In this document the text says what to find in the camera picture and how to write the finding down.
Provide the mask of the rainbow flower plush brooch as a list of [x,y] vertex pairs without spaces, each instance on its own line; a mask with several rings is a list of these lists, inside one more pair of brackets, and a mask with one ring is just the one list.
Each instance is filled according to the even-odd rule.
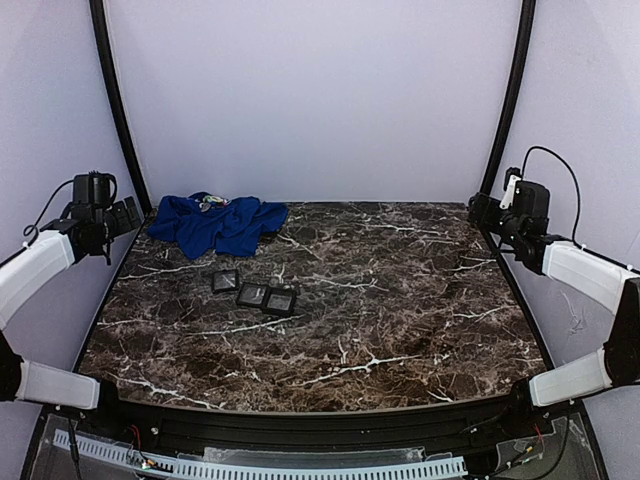
[[230,204],[230,200],[204,193],[196,198],[201,212],[207,212],[212,209],[224,208]]

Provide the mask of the right black frame post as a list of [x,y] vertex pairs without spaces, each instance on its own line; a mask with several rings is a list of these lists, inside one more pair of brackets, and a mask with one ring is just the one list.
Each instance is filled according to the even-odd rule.
[[494,187],[509,137],[526,68],[536,6],[536,0],[521,1],[518,28],[504,100],[487,165],[480,184],[480,192],[486,195],[490,195]]

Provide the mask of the black display box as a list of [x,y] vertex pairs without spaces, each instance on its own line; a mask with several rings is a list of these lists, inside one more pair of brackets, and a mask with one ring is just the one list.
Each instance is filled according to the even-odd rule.
[[290,315],[294,310],[297,294],[292,289],[271,288],[265,296],[262,311],[277,316]]
[[243,283],[236,297],[236,304],[241,307],[262,308],[270,287],[258,283]]
[[213,273],[211,289],[214,294],[237,291],[239,285],[237,269],[218,270]]

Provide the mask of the black frame post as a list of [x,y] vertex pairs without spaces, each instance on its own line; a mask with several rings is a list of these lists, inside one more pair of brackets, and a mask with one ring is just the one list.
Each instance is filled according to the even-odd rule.
[[140,209],[143,214],[147,216],[152,211],[152,205],[137,157],[131,130],[129,128],[127,114],[125,112],[109,36],[105,2],[90,0],[88,5],[90,9],[96,51],[98,54],[114,127],[116,129],[125,165]]
[[487,165],[480,184],[480,192],[486,195],[490,195],[494,187],[509,137],[526,68],[536,6],[536,0],[521,1],[518,28],[504,100]]

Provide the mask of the blue printed t-shirt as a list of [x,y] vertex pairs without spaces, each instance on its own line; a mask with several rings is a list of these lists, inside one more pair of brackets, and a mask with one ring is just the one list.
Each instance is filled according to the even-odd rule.
[[201,212],[196,198],[167,195],[147,229],[155,240],[175,243],[190,260],[209,251],[218,255],[252,257],[264,235],[277,233],[285,224],[289,209],[279,202],[256,197],[238,197],[224,208]]

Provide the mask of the black display box middle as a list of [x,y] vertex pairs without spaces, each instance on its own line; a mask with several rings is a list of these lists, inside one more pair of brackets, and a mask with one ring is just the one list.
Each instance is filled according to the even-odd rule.
[[243,283],[236,297],[236,304],[241,307],[262,308],[270,287],[258,283]]

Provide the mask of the left black frame post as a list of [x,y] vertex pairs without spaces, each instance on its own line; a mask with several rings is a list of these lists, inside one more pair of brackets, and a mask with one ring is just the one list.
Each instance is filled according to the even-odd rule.
[[114,127],[116,129],[125,165],[140,209],[143,214],[147,216],[152,211],[152,205],[137,157],[131,130],[129,128],[127,114],[125,112],[109,36],[105,2],[90,0],[88,5],[90,9],[96,51],[98,54]]

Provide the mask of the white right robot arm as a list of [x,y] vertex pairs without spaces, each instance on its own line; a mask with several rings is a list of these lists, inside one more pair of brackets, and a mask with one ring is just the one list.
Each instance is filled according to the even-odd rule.
[[559,321],[553,369],[519,382],[517,401],[538,409],[639,383],[639,272],[547,231],[544,213],[478,193],[469,220],[547,282],[533,286],[537,313]]

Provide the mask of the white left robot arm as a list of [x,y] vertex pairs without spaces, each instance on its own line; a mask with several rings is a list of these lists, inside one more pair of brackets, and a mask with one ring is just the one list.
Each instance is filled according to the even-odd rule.
[[[110,258],[110,245],[139,229],[141,217],[129,196],[106,209],[96,208],[80,218],[75,205],[67,218],[53,220],[33,243],[1,266],[1,327],[58,274],[87,256]],[[98,409],[108,388],[94,378],[27,360],[1,339],[1,400],[55,405],[77,410]]]

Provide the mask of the black display box near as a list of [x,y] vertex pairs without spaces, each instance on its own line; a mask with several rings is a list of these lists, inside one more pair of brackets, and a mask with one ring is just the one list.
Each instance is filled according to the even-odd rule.
[[271,288],[265,296],[262,311],[277,316],[290,315],[294,310],[297,294],[292,289]]

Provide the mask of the black display box far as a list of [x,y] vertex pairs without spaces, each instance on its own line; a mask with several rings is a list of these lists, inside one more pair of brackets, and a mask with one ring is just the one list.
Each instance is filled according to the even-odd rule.
[[237,291],[239,285],[237,269],[218,270],[213,273],[211,289],[214,294]]

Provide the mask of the black front aluminium rail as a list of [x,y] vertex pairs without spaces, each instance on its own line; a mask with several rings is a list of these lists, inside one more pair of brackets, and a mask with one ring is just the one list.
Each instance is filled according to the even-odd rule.
[[156,450],[201,453],[206,447],[339,452],[396,447],[475,451],[511,436],[479,424],[497,400],[372,412],[233,413],[124,401],[122,413]]

